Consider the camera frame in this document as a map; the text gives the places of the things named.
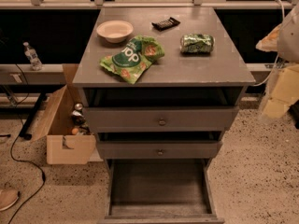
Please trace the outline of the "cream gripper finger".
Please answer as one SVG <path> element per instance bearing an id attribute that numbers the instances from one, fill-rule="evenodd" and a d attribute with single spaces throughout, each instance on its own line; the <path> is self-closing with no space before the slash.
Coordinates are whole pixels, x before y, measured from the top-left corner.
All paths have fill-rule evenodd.
<path id="1" fill-rule="evenodd" d="M 269 78 L 261 102 L 263 119 L 280 119 L 299 100 L 299 64 L 290 63 L 276 69 Z"/>
<path id="2" fill-rule="evenodd" d="M 270 52 L 278 50 L 278 33 L 280 25 L 276 26 L 267 36 L 256 44 L 256 49 Z"/>

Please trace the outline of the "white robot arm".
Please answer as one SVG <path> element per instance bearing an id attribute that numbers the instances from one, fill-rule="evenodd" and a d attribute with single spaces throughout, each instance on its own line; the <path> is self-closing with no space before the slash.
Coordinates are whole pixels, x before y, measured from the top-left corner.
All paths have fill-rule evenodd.
<path id="1" fill-rule="evenodd" d="M 271 72 L 260 105 L 263 119 L 280 119 L 299 101 L 299 5 L 257 43 L 256 49 L 275 51 L 287 63 Z"/>

